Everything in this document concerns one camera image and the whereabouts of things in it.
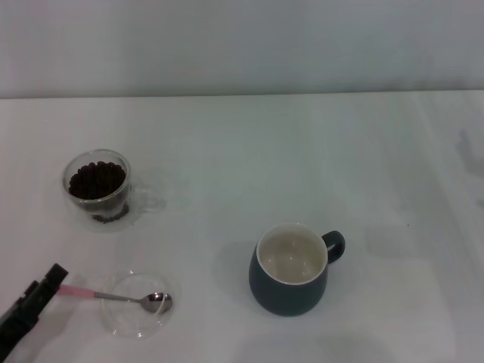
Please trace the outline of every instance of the white wall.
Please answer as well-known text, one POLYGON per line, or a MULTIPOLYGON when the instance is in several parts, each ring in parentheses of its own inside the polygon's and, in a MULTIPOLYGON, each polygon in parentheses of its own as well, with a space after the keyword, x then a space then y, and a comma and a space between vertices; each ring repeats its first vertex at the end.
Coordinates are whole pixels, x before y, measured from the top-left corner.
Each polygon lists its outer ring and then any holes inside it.
POLYGON ((484 88, 482 0, 0 0, 0 97, 484 88))

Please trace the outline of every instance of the small glass dish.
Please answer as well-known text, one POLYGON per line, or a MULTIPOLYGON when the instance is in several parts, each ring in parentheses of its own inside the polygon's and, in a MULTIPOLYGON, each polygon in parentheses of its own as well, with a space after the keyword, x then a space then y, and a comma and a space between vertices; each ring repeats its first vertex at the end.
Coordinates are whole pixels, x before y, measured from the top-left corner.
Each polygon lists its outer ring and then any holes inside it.
POLYGON ((165 278, 156 274, 134 273, 131 270, 118 272, 105 284, 103 292, 136 299, 150 293, 168 293, 173 298, 172 308, 163 314, 146 312, 132 302, 101 300, 103 321, 117 337, 141 339, 153 335, 168 321, 175 306, 171 286, 165 278))

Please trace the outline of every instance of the pink spoon handle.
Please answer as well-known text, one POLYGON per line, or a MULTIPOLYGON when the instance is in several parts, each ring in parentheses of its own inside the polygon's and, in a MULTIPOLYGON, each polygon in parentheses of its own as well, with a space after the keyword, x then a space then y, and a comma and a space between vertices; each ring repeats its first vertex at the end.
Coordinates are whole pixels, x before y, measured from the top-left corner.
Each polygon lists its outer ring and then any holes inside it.
POLYGON ((83 297, 86 299, 94 299, 96 297, 96 292, 92 290, 86 290, 80 287, 75 287, 70 285, 61 285, 59 287, 57 294, 63 295, 63 296, 83 297))

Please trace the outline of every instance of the double-walled glass cup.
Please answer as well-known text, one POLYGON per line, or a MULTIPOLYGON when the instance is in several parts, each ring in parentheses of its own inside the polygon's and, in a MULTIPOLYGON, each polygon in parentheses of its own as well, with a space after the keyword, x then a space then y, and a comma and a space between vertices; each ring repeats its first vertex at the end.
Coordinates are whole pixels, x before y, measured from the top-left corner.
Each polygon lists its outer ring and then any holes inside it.
POLYGON ((67 199, 77 209, 77 214, 84 217, 84 222, 90 225, 116 224, 125 219, 133 211, 134 200, 132 198, 132 174, 128 160, 116 151, 97 149, 81 154, 72 160, 63 172, 62 189, 67 199), (113 193, 99 199, 81 199, 69 192, 70 179, 79 169, 90 163, 97 164, 99 161, 114 163, 121 166, 126 177, 124 182, 113 193))

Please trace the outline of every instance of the coffee bean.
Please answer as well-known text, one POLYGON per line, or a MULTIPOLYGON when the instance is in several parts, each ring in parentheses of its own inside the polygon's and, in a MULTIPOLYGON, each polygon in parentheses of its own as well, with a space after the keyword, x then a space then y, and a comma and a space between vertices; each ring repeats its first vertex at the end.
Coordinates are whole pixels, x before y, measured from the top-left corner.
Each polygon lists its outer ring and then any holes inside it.
POLYGON ((103 224, 106 224, 106 223, 111 223, 111 222, 114 222, 114 221, 117 221, 117 220, 121 219, 126 214, 128 214, 128 212, 129 212, 129 205, 125 203, 125 205, 123 206, 123 209, 121 210, 121 212, 119 212, 115 216, 105 218, 105 217, 100 216, 100 215, 97 214, 95 216, 92 216, 92 218, 95 221, 98 221, 98 222, 101 222, 103 224))
POLYGON ((99 161, 84 165, 69 181, 69 192, 81 199, 99 199, 118 189, 126 173, 121 165, 99 161))

